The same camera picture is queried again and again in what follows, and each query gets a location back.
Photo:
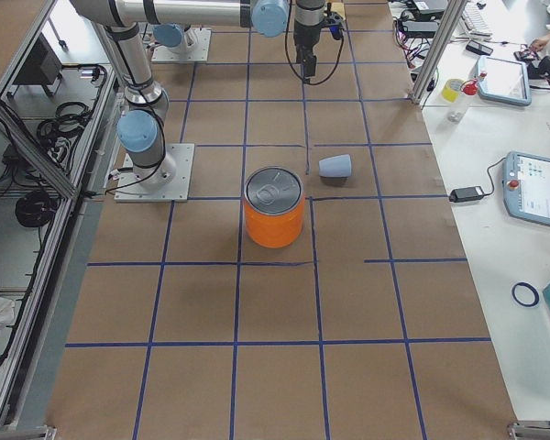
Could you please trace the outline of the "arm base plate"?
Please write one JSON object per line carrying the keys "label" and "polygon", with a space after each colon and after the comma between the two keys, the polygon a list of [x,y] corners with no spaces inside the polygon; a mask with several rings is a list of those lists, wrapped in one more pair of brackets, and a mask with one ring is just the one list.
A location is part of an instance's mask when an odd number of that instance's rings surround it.
{"label": "arm base plate", "polygon": [[119,203],[186,202],[188,200],[195,145],[168,144],[164,161],[155,173],[136,167],[120,175],[115,201]]}
{"label": "arm base plate", "polygon": [[189,27],[187,30],[174,26],[153,33],[156,41],[152,48],[153,63],[194,63],[206,62],[212,30],[209,27]]}

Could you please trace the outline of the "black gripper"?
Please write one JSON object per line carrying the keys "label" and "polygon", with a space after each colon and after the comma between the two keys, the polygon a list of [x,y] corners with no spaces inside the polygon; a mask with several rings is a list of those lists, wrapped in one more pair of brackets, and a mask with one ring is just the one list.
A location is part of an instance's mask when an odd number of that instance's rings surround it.
{"label": "black gripper", "polygon": [[301,65],[302,77],[315,76],[317,57],[312,46],[295,45],[296,62]]}

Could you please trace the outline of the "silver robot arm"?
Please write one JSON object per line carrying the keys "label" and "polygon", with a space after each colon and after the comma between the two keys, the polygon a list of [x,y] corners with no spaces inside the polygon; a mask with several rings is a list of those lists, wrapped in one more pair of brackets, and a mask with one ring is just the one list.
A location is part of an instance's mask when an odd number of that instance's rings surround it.
{"label": "silver robot arm", "polygon": [[134,107],[167,103],[163,87],[154,80],[139,24],[211,25],[254,28],[266,37],[287,31],[295,8],[293,38],[299,77],[308,83],[315,76],[319,42],[325,23],[325,1],[73,1],[72,6],[89,19],[115,73],[124,82],[125,97]]}

